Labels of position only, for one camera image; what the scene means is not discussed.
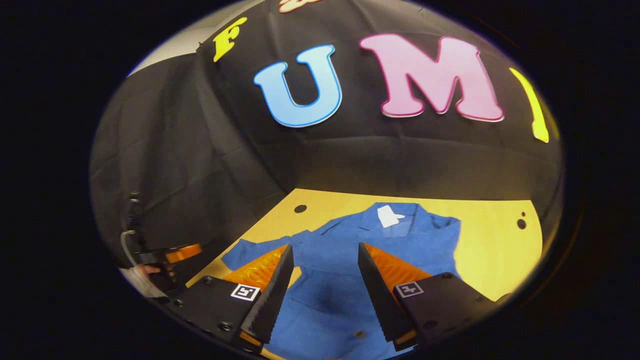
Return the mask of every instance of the letter u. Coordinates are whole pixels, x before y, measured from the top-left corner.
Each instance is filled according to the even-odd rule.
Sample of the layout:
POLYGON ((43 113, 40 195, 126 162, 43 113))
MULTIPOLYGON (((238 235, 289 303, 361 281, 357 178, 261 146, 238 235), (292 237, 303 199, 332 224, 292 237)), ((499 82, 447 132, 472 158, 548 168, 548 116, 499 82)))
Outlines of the letter u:
POLYGON ((340 107, 342 89, 331 63, 335 51, 332 45, 321 45, 305 50, 296 61, 307 64, 316 82, 318 98, 311 104, 299 105, 291 98, 284 72, 286 62, 272 64, 262 69, 253 78, 253 83, 262 88, 264 99, 273 118, 288 127, 305 127, 325 121, 340 107))

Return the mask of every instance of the letter m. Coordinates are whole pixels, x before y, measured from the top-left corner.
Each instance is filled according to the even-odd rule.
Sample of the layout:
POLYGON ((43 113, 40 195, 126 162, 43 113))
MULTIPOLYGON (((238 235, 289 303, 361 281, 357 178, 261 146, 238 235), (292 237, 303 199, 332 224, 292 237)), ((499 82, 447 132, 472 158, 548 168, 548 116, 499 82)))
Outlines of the letter m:
POLYGON ((424 111, 422 101, 412 94, 411 79, 438 114, 449 109, 459 81, 462 99, 456 109, 460 115, 488 122, 504 118, 480 52, 468 42, 442 37, 436 61, 396 34, 363 38, 360 47, 373 51, 378 58, 389 96, 382 104, 382 113, 388 117, 413 117, 424 111))

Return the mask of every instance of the yellow tabletop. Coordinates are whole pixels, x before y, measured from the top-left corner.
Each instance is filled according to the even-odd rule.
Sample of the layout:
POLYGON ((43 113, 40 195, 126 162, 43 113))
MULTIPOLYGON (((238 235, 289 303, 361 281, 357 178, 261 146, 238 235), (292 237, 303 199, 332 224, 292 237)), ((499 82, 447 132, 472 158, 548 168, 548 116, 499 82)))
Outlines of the yellow tabletop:
MULTIPOLYGON (((313 231, 334 218, 364 211, 375 202, 412 202, 427 212, 460 219, 460 238, 454 252, 456 269, 467 284, 494 301, 513 292, 542 253, 540 221, 529 200, 415 199, 295 189, 241 238, 259 243, 313 231), (307 210, 295 213, 294 208, 302 204, 307 210), (518 227, 519 219, 525 220, 525 229, 518 227)), ((236 243, 237 240, 186 286, 205 275, 217 278, 228 275, 231 270, 221 259, 236 243)), ((289 286, 299 276, 300 268, 296 267, 289 286)))

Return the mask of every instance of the blue jacket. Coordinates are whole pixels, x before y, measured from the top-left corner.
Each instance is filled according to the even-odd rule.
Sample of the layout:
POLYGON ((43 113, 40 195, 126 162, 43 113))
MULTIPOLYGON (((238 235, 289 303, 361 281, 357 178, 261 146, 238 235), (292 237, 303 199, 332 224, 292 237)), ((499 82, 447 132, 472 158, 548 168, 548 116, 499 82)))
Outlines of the blue jacket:
POLYGON ((387 359, 396 352, 387 343, 358 268, 358 242, 377 247, 429 274, 456 271, 453 252, 460 220, 425 211, 418 204, 380 203, 303 231, 264 243, 239 243, 222 257, 236 270, 268 251, 291 244, 294 266, 302 275, 287 290, 271 343, 265 348, 287 360, 387 359), (384 228, 378 208, 389 205, 404 215, 384 228), (364 331, 364 336, 354 333, 364 331))

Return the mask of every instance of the cable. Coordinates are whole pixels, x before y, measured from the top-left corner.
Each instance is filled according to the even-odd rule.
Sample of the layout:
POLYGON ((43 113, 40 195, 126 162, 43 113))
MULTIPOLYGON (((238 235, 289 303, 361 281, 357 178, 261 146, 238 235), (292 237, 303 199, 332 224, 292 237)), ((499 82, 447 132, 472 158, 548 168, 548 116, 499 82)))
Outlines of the cable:
POLYGON ((120 234, 120 243, 122 244, 122 250, 124 250, 125 255, 127 255, 127 258, 129 258, 129 261, 133 266, 136 266, 138 264, 136 264, 136 262, 133 260, 133 257, 131 256, 131 253, 129 253, 129 249, 127 248, 126 243, 127 243, 127 235, 132 235, 135 233, 136 233, 135 231, 129 230, 120 234))

